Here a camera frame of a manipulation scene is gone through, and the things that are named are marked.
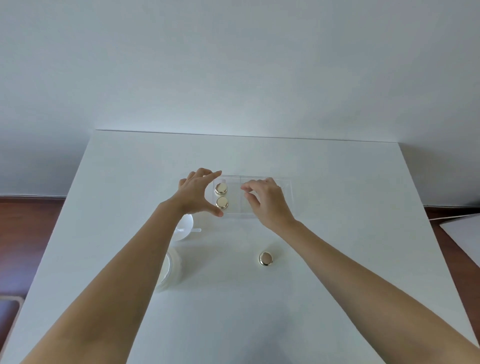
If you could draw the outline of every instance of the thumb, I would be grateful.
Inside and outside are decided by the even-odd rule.
[[[260,202],[258,202],[257,197],[254,194],[245,192],[243,195],[247,199],[250,206],[252,206],[253,211],[255,211],[256,209],[258,209],[260,207]]]
[[[205,201],[204,210],[208,211],[209,213],[211,213],[214,216],[218,216],[219,218],[221,218],[223,216],[223,211],[222,210],[220,210],[217,206],[214,206],[207,201]]]

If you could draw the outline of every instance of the hand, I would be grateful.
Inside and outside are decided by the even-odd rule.
[[[221,174],[220,170],[213,173],[205,168],[190,172],[187,178],[179,181],[179,189],[170,200],[179,204],[183,214],[208,211],[212,215],[222,217],[223,211],[205,199],[205,188]]]
[[[273,178],[268,177],[266,180],[251,180],[244,183],[241,189],[245,191],[245,198],[252,206],[252,210],[258,217],[260,222],[276,232],[280,227],[290,225],[295,219],[285,202],[285,197],[280,186],[278,186]],[[257,197],[250,192],[257,192]]]

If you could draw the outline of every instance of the gold jar lid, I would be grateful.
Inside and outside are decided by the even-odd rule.
[[[226,197],[219,197],[216,199],[215,205],[223,210],[228,207],[228,200]]]
[[[227,184],[224,182],[217,183],[215,185],[215,193],[218,196],[222,196],[227,193]]]
[[[258,261],[262,266],[266,267],[273,263],[273,258],[269,252],[263,252],[258,256]]]

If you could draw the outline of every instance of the forearm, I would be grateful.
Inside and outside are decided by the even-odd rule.
[[[45,350],[44,343],[57,341],[70,348],[58,348],[55,358],[62,349],[92,349],[98,359],[103,348],[115,346],[120,362],[125,362],[131,345],[143,319],[158,279],[174,229],[183,213],[174,202],[161,203],[149,220],[131,240],[102,269],[68,307],[45,337],[30,353],[25,363],[37,363],[38,356],[48,357],[51,348]]]
[[[379,355],[391,363],[477,363],[479,350],[425,306],[317,237],[282,226],[289,243]]]

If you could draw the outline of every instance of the wooden floor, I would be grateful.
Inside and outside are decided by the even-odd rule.
[[[63,206],[62,199],[0,198],[0,295],[26,297]],[[480,209],[426,208],[430,218],[480,212]],[[432,228],[480,341],[480,268],[440,228]],[[0,301],[0,348],[17,312],[16,303]]]

